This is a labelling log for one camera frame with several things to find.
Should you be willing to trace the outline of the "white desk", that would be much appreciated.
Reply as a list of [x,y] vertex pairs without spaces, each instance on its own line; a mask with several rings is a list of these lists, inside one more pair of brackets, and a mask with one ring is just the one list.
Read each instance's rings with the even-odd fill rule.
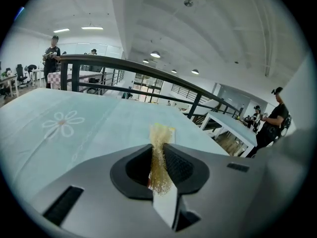
[[36,82],[39,81],[39,86],[42,86],[42,79],[44,78],[44,69],[33,69],[31,72],[32,86],[36,86]]
[[[13,92],[12,81],[14,80],[15,93]],[[7,84],[10,90],[10,96],[19,97],[18,87],[17,87],[17,75],[10,75],[7,77],[0,77],[0,84]]]

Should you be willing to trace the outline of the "glass entrance door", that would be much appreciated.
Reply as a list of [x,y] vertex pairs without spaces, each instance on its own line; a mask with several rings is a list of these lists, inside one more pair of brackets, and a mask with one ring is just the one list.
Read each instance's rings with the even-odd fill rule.
[[[134,79],[133,89],[145,93],[154,93],[159,95],[162,85],[163,81],[160,79],[137,73]],[[158,97],[153,97],[147,94],[133,94],[133,99],[140,102],[155,104],[157,104],[159,101]]]

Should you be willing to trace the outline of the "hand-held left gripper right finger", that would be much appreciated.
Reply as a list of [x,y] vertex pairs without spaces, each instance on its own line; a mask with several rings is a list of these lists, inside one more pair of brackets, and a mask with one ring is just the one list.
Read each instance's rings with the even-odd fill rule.
[[230,157],[166,144],[178,190],[177,238],[253,238],[280,215],[287,181],[278,156]]

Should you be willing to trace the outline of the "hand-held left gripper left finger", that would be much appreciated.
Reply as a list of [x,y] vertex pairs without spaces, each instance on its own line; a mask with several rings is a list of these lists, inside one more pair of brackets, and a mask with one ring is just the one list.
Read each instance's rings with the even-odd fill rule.
[[151,145],[86,160],[32,200],[50,238],[172,238],[147,187]]

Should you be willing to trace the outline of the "pink checkered table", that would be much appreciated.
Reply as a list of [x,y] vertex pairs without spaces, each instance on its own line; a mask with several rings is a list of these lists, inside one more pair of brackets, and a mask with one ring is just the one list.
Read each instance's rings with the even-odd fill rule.
[[[101,72],[92,72],[92,71],[79,71],[79,81],[88,83],[89,80],[92,79],[101,79],[102,73]],[[67,80],[70,81],[67,83],[67,90],[71,90],[71,77],[72,71],[67,71]],[[60,79],[61,79],[61,72],[52,72],[48,74],[48,83],[51,85],[51,89],[60,89]]]

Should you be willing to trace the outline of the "black office chair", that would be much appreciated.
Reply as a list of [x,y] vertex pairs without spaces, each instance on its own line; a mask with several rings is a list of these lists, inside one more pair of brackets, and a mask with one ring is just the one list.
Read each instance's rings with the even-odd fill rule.
[[19,88],[25,88],[28,87],[28,83],[27,83],[27,75],[25,73],[23,73],[23,67],[21,64],[18,64],[16,67],[16,75],[17,75],[17,86]]

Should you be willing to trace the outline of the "light blue flowered tablecloth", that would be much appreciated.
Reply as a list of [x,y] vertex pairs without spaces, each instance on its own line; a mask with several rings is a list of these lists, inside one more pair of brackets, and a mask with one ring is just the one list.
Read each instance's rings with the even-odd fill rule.
[[175,143],[225,155],[178,109],[38,88],[0,107],[0,169],[23,200],[88,159],[148,144],[150,128],[175,130]]

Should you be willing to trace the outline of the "clear packet with yellow label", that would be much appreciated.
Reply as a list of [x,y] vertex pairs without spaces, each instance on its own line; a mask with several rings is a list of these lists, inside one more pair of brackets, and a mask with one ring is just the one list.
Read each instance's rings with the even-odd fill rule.
[[175,143],[175,128],[155,123],[150,126],[150,141],[151,143]]

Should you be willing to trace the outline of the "white table with blue top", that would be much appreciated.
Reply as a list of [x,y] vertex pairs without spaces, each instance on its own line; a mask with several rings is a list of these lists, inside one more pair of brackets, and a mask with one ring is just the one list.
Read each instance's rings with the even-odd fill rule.
[[243,145],[246,146],[245,151],[241,153],[241,155],[236,152],[234,156],[247,157],[251,150],[257,146],[256,134],[250,128],[244,126],[240,121],[237,121],[226,114],[212,111],[208,112],[206,118],[200,126],[200,129],[205,129],[211,119],[221,125],[220,131],[215,135],[215,138],[218,138],[222,131],[226,129],[239,140],[241,140]]

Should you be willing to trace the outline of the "black metal railing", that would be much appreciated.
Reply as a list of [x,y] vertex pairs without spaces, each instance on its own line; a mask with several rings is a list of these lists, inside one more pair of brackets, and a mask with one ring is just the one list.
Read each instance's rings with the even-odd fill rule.
[[[149,66],[145,66],[139,63],[135,63],[132,61],[117,59],[111,57],[103,57],[103,56],[93,56],[93,55],[62,55],[60,58],[61,61],[61,74],[60,74],[60,89],[63,91],[67,90],[68,82],[71,83],[71,91],[79,92],[79,87],[84,87],[85,89],[89,88],[97,88],[97,89],[107,89],[114,90],[118,92],[126,92],[126,93],[134,93],[134,94],[142,94],[148,95],[151,97],[157,97],[159,99],[171,100],[182,102],[191,105],[189,112],[185,115],[190,119],[193,116],[196,116],[195,113],[196,107],[207,108],[209,110],[215,110],[218,112],[222,112],[223,114],[229,114],[228,109],[232,109],[232,115],[241,115],[242,109],[237,109],[231,104],[227,103],[223,99],[217,97],[216,95],[192,84],[183,79],[180,79],[176,76],[170,75],[164,71],[157,70],[155,68],[151,68]],[[102,68],[112,68],[114,70],[119,70],[121,72],[133,72],[139,73],[142,75],[146,75],[149,77],[154,77],[156,79],[160,79],[164,82],[168,82],[179,87],[186,88],[194,93],[196,93],[196,97],[193,101],[181,100],[174,97],[165,96],[162,94],[148,93],[142,92],[139,90],[135,90],[128,87],[118,87],[113,85],[105,85],[103,83],[84,83],[80,82],[80,79],[84,78],[79,75],[79,69],[81,65],[96,65]],[[225,109],[221,110],[220,108],[212,108],[206,105],[200,104],[199,101],[202,97],[207,97],[210,100],[215,100],[220,105],[224,105]]]

